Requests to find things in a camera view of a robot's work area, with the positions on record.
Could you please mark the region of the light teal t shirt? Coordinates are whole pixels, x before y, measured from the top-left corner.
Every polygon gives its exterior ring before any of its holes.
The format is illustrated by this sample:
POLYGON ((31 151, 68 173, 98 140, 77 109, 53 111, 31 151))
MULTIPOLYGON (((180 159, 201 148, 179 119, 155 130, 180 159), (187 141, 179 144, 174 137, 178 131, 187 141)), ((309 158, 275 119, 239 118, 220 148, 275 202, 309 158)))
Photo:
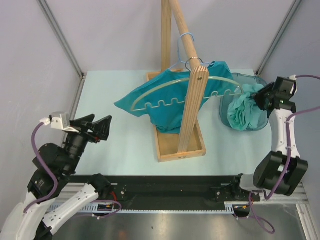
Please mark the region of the light teal t shirt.
POLYGON ((234 130, 258 131, 265 127, 268 122, 266 113, 262 111, 251 97, 253 93, 258 92, 264 86, 262 84, 243 84, 242 91, 235 90, 236 95, 227 108, 227 121, 234 130))

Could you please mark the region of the dark teal t shirt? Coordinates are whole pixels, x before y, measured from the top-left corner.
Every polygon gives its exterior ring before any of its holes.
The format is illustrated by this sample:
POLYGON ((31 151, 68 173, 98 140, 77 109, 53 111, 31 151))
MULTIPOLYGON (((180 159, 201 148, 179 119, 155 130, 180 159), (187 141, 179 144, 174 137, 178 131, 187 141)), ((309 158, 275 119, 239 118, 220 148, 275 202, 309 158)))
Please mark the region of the dark teal t shirt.
MULTIPOLYGON (((201 106, 210 97, 222 97, 233 93, 237 88, 226 62, 212 62, 207 69, 209 78, 202 95, 201 106)), ((135 117, 148 115, 150 122, 161 133, 179 134, 189 79, 189 71, 174 72, 166 69, 116 101, 114 105, 135 117)))

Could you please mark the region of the pale green plastic hanger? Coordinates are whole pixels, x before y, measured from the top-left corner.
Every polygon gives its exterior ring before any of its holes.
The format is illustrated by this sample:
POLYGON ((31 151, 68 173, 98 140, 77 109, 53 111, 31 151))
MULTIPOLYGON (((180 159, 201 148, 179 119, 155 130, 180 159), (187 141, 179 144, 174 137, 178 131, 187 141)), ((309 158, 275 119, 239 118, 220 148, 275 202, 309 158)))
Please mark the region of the pale green plastic hanger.
MULTIPOLYGON (((234 81, 232 73, 224 61, 213 61, 208 64, 208 81, 202 97, 202 102, 211 97, 234 95, 240 86, 234 81)), ((191 80, 189 71, 165 70, 133 91, 134 97, 129 104, 129 111, 140 113, 148 109, 183 105, 191 80)))

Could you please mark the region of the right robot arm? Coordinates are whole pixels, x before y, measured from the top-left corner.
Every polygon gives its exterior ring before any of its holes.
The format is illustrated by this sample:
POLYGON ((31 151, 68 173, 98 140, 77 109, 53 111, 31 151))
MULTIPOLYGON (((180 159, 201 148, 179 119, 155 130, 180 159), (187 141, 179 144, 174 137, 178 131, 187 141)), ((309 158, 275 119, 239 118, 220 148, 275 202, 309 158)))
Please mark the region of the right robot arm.
POLYGON ((271 127, 271 150, 253 174, 238 175, 238 183, 230 188, 231 196, 242 201, 249 192, 291 196, 305 173, 308 162, 301 159, 295 140, 297 76, 278 77, 251 95, 260 110, 267 113, 271 127))

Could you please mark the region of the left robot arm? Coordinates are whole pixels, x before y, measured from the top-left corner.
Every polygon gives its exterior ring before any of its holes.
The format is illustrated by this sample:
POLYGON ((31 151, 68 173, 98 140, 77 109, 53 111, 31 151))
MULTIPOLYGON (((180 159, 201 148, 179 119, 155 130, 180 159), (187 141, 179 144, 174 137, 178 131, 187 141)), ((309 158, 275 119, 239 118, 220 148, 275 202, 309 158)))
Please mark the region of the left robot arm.
POLYGON ((102 174, 94 174, 78 193, 47 212, 75 174, 87 144, 108 140, 112 116, 94 119, 95 115, 90 114, 71 120, 68 113, 54 112, 40 120, 31 135, 35 153, 32 162, 37 169, 27 185, 24 202, 12 210, 4 223, 2 240, 50 240, 80 209, 110 196, 111 183, 102 174), (46 143, 37 148, 36 134, 44 126, 67 134, 63 146, 46 143))

